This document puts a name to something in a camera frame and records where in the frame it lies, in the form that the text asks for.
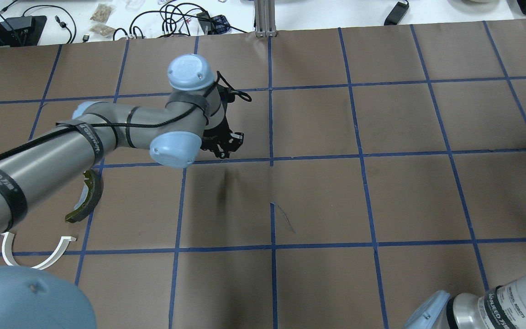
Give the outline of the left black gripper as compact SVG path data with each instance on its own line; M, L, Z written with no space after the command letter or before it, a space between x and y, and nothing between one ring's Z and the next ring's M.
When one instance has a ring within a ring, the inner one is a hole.
M227 120L216 127L205 129L200 150L211 152L218 159L229 159L244 143L245 135L230 129Z

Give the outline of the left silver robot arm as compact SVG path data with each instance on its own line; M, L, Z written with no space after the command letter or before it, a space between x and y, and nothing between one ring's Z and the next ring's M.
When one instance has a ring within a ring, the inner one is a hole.
M94 165L117 148L148 150L154 162L184 169L199 150L227 159L244 142L227 121L227 106L251 97L213 72L198 54L175 58L167 69L173 92L162 108L108 101L81 103L69 120L0 154L0 234L69 180L86 176L86 195L65 220L79 222L100 201ZM95 329L94 309L79 287L33 267L0 266L0 329Z

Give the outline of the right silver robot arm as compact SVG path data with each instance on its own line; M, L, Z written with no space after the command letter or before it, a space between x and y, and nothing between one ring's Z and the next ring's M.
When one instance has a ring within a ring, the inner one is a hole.
M404 329L526 329L526 275L478 297L432 294L403 325Z

